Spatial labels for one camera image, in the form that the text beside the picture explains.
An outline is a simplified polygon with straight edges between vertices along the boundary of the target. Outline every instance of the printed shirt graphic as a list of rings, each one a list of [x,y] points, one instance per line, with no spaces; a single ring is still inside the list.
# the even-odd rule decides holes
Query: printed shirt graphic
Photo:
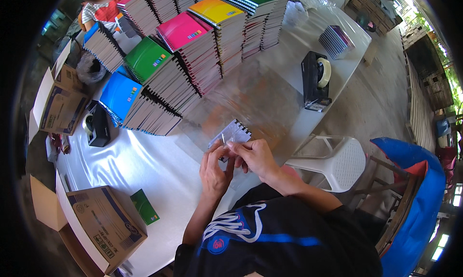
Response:
[[[121,0],[113,0],[107,4],[86,4],[82,10],[82,23],[93,19],[96,22],[102,22],[108,30],[113,31],[117,24],[115,17],[120,13],[117,3]]]
[[[381,276],[374,245],[341,206],[325,215],[280,197],[214,219],[177,248],[174,276]]]

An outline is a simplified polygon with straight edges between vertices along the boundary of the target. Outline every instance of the white tablecloth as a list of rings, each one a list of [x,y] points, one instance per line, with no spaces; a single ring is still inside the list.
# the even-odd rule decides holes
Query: white tablecloth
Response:
[[[302,94],[300,63],[310,50],[327,54],[318,42],[327,25],[342,26],[356,45],[345,59],[331,61],[329,96],[335,101],[371,41],[367,33],[338,8],[312,9],[308,17],[303,15],[301,23],[285,25],[280,44],[260,52],[251,61],[268,65]],[[302,109],[291,131],[274,149],[277,162],[283,164],[325,114],[326,111]],[[79,125],[69,137],[71,153],[60,154],[56,163],[60,174],[67,175],[71,190],[110,185],[127,213],[147,233],[147,240],[124,263],[134,277],[149,276],[174,260],[176,248],[200,197],[197,159],[202,151],[180,129],[174,132],[169,137],[154,137],[111,129],[111,142],[97,148],[87,145],[87,137]],[[237,174],[240,185],[229,188],[216,215],[227,211],[249,188],[259,184],[254,174]],[[140,188],[160,216],[149,226],[144,224],[130,200],[130,195]]]

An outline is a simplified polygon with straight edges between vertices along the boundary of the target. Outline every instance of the stool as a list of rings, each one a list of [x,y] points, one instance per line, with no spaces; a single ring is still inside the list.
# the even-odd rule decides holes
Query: stool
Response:
[[[323,174],[331,186],[331,190],[325,189],[326,191],[342,193],[349,190],[365,169],[365,153],[359,141],[347,136],[316,135],[307,144],[314,139],[325,142],[328,155],[292,156],[286,164]],[[339,143],[332,147],[329,139],[339,140]]]

